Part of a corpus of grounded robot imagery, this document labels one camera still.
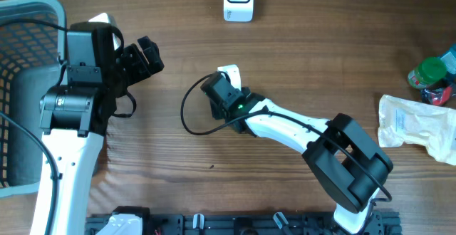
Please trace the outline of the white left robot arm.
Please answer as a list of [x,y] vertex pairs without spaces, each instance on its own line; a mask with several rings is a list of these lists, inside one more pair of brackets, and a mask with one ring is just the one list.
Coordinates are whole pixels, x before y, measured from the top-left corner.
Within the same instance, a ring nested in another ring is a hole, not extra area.
[[128,46],[111,23],[80,22],[66,30],[67,59],[58,82],[39,103],[39,142],[45,150],[32,234],[82,234],[90,184],[116,100],[128,87],[163,70],[147,36]]

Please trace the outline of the green lid jar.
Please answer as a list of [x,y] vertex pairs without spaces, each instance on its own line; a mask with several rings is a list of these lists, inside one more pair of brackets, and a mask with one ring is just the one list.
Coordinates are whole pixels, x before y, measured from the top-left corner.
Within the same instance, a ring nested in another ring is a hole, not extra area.
[[429,57],[409,72],[408,82],[418,90],[426,89],[439,82],[446,74],[444,62],[437,57]]

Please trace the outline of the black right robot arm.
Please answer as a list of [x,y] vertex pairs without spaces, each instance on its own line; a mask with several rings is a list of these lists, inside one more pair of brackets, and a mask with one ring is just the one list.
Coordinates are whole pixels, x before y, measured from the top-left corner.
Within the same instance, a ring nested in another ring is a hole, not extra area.
[[232,85],[233,75],[218,71],[201,89],[212,116],[238,133],[268,138],[297,151],[325,192],[335,201],[335,223],[349,234],[364,231],[373,207],[392,197],[384,184],[393,170],[389,156],[350,116],[314,118],[279,107],[247,87]]

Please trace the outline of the black orange hex wrench pack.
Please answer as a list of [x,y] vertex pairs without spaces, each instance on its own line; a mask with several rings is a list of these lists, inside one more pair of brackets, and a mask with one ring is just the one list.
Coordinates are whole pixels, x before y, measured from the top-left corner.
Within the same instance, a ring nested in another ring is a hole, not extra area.
[[420,91],[421,101],[425,104],[443,106],[450,98],[455,97],[455,84],[449,83],[443,88],[434,90],[422,89]]

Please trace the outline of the blue mouthwash bottle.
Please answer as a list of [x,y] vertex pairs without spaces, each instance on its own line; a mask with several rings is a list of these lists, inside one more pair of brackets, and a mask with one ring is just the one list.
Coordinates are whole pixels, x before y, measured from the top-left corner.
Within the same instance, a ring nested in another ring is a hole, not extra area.
[[445,79],[451,83],[455,83],[456,74],[456,58],[455,58],[455,45],[452,45],[447,52],[440,56],[440,60],[445,64],[447,75]]

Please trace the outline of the beige nut snack pouch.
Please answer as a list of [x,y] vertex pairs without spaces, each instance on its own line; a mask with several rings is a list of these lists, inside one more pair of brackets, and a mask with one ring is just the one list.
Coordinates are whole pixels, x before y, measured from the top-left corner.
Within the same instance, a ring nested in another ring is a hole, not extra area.
[[455,110],[383,95],[378,108],[381,147],[414,144],[438,162],[455,165]]

